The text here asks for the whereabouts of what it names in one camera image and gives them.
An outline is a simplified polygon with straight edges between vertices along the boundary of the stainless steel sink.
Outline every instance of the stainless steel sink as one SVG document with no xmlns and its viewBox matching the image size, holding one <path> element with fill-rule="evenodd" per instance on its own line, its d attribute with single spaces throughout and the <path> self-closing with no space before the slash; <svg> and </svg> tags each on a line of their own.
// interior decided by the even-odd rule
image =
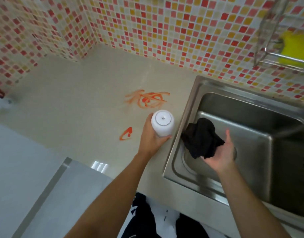
<svg viewBox="0 0 304 238">
<path fill-rule="evenodd" d="M 287 225 L 304 231 L 304 108 L 197 76 L 184 110 L 164 177 L 228 205 L 217 174 L 193 159 L 180 139 L 201 117 L 225 139 L 252 191 Z"/>
</svg>

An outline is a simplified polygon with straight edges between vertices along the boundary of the beige countertop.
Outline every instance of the beige countertop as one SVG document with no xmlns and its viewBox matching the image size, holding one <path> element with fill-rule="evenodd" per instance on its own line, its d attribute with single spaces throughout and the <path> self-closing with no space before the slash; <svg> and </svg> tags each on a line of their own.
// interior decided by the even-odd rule
<svg viewBox="0 0 304 238">
<path fill-rule="evenodd" d="M 157 109 L 125 103 L 138 89 L 168 92 L 162 109 L 177 128 L 197 73 L 98 45 L 79 64 L 48 56 L 11 93 L 15 106 L 0 123 L 115 178 L 136 154 L 146 116 Z M 132 127 L 131 139 L 120 135 Z M 162 177 L 168 141 L 148 164 L 138 191 L 230 237 L 240 237 L 228 206 Z M 286 227 L 296 237 L 304 234 Z"/>
</svg>

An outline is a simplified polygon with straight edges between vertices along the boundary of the sink rim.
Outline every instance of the sink rim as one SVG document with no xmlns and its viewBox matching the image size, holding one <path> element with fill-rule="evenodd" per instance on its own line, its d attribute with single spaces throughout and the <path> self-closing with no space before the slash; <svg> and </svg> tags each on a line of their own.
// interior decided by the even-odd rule
<svg viewBox="0 0 304 238">
<path fill-rule="evenodd" d="M 222 83 L 216 80 L 212 80 L 211 78 L 203 77 L 203 76 L 196 76 L 195 82 L 193 84 L 193 87 L 190 92 L 190 96 L 188 98 L 186 107 L 184 109 L 181 121 L 179 123 L 178 129 L 176 134 L 174 135 L 174 140 L 172 142 L 172 146 L 169 152 L 169 155 L 166 160 L 166 165 L 164 168 L 163 176 L 166 179 L 169 179 L 171 181 L 174 181 L 180 185 L 185 186 L 186 188 L 194 190 L 194 192 L 197 192 L 198 185 L 192 184 L 190 181 L 182 178 L 182 175 L 179 174 L 175 170 L 175 158 L 178 152 L 178 146 L 181 142 L 180 136 L 182 131 L 185 128 L 186 123 L 188 123 L 188 120 L 190 119 L 190 115 L 192 110 L 195 108 L 194 103 L 197 98 L 198 90 L 201 87 L 201 85 L 205 85 L 208 90 L 213 89 L 214 91 L 208 91 L 206 93 L 216 93 L 220 95 L 228 94 L 226 96 L 231 98 L 236 98 L 237 100 L 247 102 L 262 108 L 266 108 L 269 110 L 272 110 L 274 112 L 278 112 L 281 114 L 284 114 L 286 116 L 292 117 L 294 119 L 299 120 L 302 124 L 304 124 L 304 106 L 299 103 L 293 103 L 291 101 L 283 102 L 283 100 L 279 100 L 278 98 L 273 98 L 264 94 L 259 94 L 256 92 L 253 92 L 251 90 L 243 89 L 236 87 L 234 85 L 230 85 L 227 83 Z M 215 192 L 212 192 L 210 190 L 207 190 L 208 195 L 202 194 L 208 198 L 214 199 L 215 201 L 218 201 L 222 204 L 229 205 L 228 201 L 225 197 L 215 197 L 217 194 Z M 298 216 L 296 214 L 293 214 L 291 212 L 288 212 L 284 209 L 281 209 L 279 207 L 276 207 L 270 203 L 263 202 L 270 210 L 275 214 L 277 218 L 281 220 L 282 223 L 291 226 L 297 230 L 300 230 L 304 232 L 304 217 Z"/>
</svg>

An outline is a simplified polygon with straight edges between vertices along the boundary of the person's left hand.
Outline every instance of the person's left hand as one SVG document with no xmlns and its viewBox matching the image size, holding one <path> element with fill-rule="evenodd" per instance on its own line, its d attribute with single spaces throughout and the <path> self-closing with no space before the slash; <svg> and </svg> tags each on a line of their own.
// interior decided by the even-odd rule
<svg viewBox="0 0 304 238">
<path fill-rule="evenodd" d="M 166 137 L 159 138 L 156 135 L 151 124 L 152 116 L 153 113 L 150 113 L 146 118 L 138 151 L 138 154 L 143 155 L 148 159 L 152 158 L 152 156 L 156 154 L 161 146 L 172 137 L 171 135 L 168 135 Z"/>
</svg>

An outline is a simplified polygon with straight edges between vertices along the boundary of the metal basket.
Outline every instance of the metal basket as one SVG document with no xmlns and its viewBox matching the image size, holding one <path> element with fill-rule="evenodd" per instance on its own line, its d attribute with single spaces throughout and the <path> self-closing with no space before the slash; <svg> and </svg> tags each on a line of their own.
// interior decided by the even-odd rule
<svg viewBox="0 0 304 238">
<path fill-rule="evenodd" d="M 268 68 L 289 68 L 304 73 L 304 60 L 296 59 L 281 54 L 282 45 L 279 36 L 291 30 L 294 33 L 304 33 L 304 29 L 296 29 L 301 27 L 304 18 L 285 15 L 285 10 L 289 4 L 289 0 L 275 0 L 272 8 L 267 12 L 261 21 L 258 30 L 258 41 L 254 56 L 254 65 Z M 292 66 L 281 64 L 278 58 L 286 58 L 301 63 L 301 66 Z"/>
</svg>

